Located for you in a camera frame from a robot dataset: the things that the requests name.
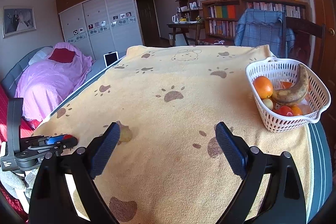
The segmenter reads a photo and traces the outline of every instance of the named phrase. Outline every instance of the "door handle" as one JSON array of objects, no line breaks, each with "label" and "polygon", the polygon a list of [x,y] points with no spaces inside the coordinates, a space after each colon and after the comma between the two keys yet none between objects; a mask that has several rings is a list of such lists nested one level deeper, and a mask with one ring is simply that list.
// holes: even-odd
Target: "door handle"
[{"label": "door handle", "polygon": [[334,35],[335,35],[335,31],[334,31],[334,29],[333,29],[333,28],[329,28],[329,33],[330,33],[332,36],[334,36]]}]

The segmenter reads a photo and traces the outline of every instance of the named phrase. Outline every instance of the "desk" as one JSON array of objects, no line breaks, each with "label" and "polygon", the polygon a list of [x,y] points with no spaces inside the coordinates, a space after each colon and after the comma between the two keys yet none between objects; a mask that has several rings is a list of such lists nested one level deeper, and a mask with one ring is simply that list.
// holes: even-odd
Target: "desk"
[{"label": "desk", "polygon": [[[184,39],[185,39],[185,42],[187,43],[187,45],[189,46],[189,43],[188,43],[188,40],[190,41],[195,41],[195,45],[197,46],[198,45],[198,40],[200,38],[200,32],[201,32],[201,29],[204,28],[204,24],[203,23],[170,23],[170,24],[167,24],[167,26],[169,28],[172,28],[173,29],[173,47],[176,46],[176,43],[175,43],[175,36],[176,36],[176,28],[181,28],[181,31],[183,33],[183,36],[184,36]],[[185,29],[193,29],[193,30],[196,30],[196,38],[193,39],[193,38],[188,38],[185,33]]]}]

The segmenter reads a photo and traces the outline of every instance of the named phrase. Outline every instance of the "white pillow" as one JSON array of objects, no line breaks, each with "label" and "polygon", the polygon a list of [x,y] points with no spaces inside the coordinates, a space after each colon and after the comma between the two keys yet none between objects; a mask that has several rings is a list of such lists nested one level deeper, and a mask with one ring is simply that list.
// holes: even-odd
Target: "white pillow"
[{"label": "white pillow", "polygon": [[51,47],[44,47],[40,49],[37,53],[34,54],[34,56],[29,60],[28,64],[32,65],[37,61],[41,61],[45,59],[51,52],[53,48]]}]

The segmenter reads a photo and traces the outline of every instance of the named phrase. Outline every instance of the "picture frame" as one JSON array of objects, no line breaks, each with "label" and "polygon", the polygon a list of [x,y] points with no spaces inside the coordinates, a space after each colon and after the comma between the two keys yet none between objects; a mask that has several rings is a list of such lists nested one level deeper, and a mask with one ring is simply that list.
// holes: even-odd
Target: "picture frame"
[{"label": "picture frame", "polygon": [[2,8],[3,38],[36,30],[34,8],[29,6],[4,6]]}]

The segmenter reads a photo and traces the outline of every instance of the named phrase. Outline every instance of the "basket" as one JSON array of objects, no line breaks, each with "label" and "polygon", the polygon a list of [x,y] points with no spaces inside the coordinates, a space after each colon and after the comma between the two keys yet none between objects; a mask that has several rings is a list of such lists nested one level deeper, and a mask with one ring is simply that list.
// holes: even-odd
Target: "basket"
[{"label": "basket", "polygon": [[270,132],[284,132],[299,128],[311,123],[317,123],[320,120],[321,113],[325,111],[331,102],[330,93],[317,75],[306,65],[308,71],[310,87],[306,100],[309,103],[311,113],[294,117],[286,117],[269,110],[260,99],[252,82],[258,76],[266,76],[273,84],[274,89],[282,88],[280,81],[296,82],[296,68],[301,62],[293,59],[278,59],[268,57],[265,60],[256,61],[249,64],[246,69],[246,75],[253,91],[253,96],[260,117],[265,127]]}]

